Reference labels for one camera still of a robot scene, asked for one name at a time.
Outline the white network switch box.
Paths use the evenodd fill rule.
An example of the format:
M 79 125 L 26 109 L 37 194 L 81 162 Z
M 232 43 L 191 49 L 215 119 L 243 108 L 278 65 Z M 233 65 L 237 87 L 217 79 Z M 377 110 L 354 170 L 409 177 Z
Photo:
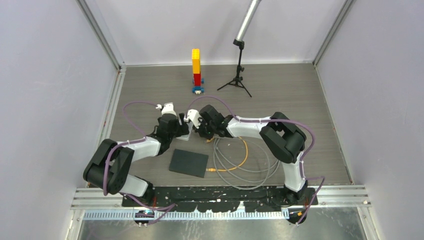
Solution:
M 188 127 L 188 132 L 177 137 L 178 140 L 188 141 L 190 139 L 190 136 L 193 130 L 193 123 L 192 122 L 188 123 L 187 127 Z

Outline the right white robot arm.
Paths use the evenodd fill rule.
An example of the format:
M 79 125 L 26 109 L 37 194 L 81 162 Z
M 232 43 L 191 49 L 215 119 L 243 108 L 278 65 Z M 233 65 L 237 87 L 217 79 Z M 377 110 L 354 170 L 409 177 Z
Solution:
M 247 118 L 223 116 L 210 104 L 200 111 L 190 109 L 184 121 L 192 123 L 195 131 L 205 139 L 247 137 L 264 141 L 273 156 L 281 162 L 284 172 L 285 198 L 291 205 L 299 205 L 306 197 L 308 182 L 304 177 L 301 158 L 307 137 L 283 113 Z

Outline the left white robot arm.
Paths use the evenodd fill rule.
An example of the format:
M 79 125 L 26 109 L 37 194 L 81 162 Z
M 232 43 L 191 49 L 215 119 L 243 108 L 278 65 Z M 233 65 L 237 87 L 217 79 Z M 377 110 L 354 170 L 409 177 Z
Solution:
M 173 139 L 189 134 L 184 122 L 184 113 L 164 113 L 158 118 L 158 125 L 145 138 L 117 142 L 103 140 L 83 172 L 83 179 L 107 194 L 130 194 L 141 207 L 153 202 L 153 193 L 148 190 L 152 184 L 147 180 L 129 174 L 135 161 L 162 155 Z

